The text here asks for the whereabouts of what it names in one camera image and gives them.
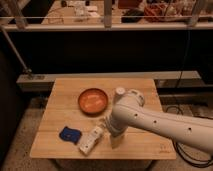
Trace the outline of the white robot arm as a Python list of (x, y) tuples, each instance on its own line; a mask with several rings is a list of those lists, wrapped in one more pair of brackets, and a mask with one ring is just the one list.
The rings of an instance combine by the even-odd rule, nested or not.
[(115, 89), (106, 127), (113, 137), (128, 127), (143, 129), (213, 155), (213, 120), (158, 112), (144, 107), (143, 94), (135, 89)]

